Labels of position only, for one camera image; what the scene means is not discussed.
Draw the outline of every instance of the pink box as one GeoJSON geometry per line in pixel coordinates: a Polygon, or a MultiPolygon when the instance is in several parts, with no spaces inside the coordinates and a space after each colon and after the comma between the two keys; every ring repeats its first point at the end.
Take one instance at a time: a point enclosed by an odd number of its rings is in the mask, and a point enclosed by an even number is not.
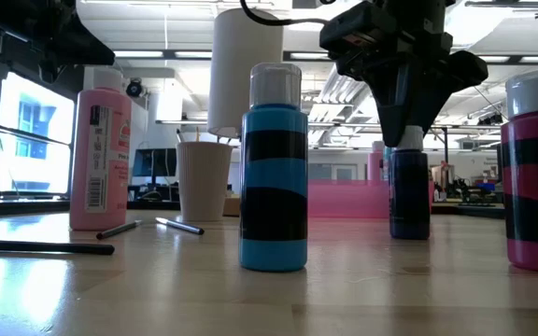
{"type": "MultiPolygon", "coordinates": [[[[433,192],[430,182],[430,207],[433,192]]],[[[308,180],[308,216],[389,219],[388,182],[308,180]]]]}

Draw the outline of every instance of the wooden table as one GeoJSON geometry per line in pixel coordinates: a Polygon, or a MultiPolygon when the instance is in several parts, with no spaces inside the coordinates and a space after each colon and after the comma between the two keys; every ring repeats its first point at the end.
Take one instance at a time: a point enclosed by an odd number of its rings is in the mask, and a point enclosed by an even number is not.
{"type": "MultiPolygon", "coordinates": [[[[174,214],[129,213],[159,215],[174,214]]],[[[67,220],[2,217],[0,239],[95,242],[67,220]]],[[[111,257],[0,253],[0,335],[538,335],[538,273],[508,264],[500,220],[434,216],[416,242],[315,219],[298,273],[240,268],[237,220],[147,224],[111,257]]]]}

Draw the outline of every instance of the white cup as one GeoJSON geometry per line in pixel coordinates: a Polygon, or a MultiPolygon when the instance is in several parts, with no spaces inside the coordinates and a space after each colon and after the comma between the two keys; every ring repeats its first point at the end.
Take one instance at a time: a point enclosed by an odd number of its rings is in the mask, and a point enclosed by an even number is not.
{"type": "Polygon", "coordinates": [[[179,205],[184,221],[223,216],[232,147],[211,142],[177,144],[179,205]]]}

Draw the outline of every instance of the dark blue bottle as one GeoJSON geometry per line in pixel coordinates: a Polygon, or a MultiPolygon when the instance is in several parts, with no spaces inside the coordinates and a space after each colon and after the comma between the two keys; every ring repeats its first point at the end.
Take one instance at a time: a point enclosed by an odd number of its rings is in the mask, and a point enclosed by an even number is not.
{"type": "Polygon", "coordinates": [[[429,166],[422,153],[422,129],[406,126],[391,154],[389,233],[392,238],[429,239],[429,166]]]}
{"type": "Polygon", "coordinates": [[[301,70],[252,69],[252,109],[243,118],[240,264],[289,272],[306,264],[308,119],[300,112],[301,70]]]}

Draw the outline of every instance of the barcode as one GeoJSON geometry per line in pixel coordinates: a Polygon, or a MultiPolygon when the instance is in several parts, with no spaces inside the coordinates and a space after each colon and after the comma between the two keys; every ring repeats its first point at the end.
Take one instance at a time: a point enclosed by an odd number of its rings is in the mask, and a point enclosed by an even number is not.
{"type": "Polygon", "coordinates": [[[92,177],[89,180],[89,207],[100,207],[103,204],[103,178],[92,177]]]}

